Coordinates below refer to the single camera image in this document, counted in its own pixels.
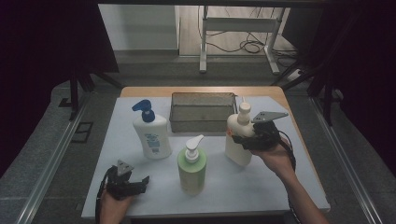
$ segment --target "wall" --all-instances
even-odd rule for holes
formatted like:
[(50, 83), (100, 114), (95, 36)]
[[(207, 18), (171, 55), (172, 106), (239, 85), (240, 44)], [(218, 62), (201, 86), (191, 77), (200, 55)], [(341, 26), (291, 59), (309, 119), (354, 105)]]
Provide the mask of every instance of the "wall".
[(99, 8), (114, 50), (178, 49), (178, 6)]

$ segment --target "pump bottle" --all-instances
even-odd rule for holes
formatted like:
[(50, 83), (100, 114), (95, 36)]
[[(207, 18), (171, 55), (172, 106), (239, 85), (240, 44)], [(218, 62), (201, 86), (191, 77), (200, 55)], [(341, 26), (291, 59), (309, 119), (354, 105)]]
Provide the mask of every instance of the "pump bottle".
[(241, 144), (233, 141), (232, 135), (252, 137), (255, 135), (253, 124), (250, 121), (250, 104), (242, 102), (239, 113), (227, 118), (227, 133), (225, 137), (225, 155), (240, 166), (247, 166), (251, 161), (251, 152), (245, 150)]
[(149, 159), (162, 159), (172, 154), (167, 132), (168, 120), (151, 110), (151, 102), (142, 100), (132, 107), (133, 111), (141, 110), (142, 116), (133, 122), (139, 136), (143, 154)]
[(200, 134), (188, 140), (177, 156), (180, 185), (189, 195), (199, 194), (204, 189), (206, 154), (198, 148), (203, 138)]

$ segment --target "human hand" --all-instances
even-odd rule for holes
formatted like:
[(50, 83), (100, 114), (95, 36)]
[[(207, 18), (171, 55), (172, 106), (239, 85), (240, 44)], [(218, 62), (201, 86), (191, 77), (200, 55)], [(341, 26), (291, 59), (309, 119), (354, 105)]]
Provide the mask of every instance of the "human hand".
[[(288, 140), (283, 137), (282, 141), (290, 145)], [(250, 150), (250, 152), (260, 157), (265, 165), (280, 178), (294, 175), (288, 152), (280, 144), (268, 150)]]
[(134, 200), (134, 196), (126, 197), (124, 200), (118, 201), (114, 199), (110, 193), (104, 189), (101, 197), (101, 224), (119, 224), (125, 217), (129, 205)]

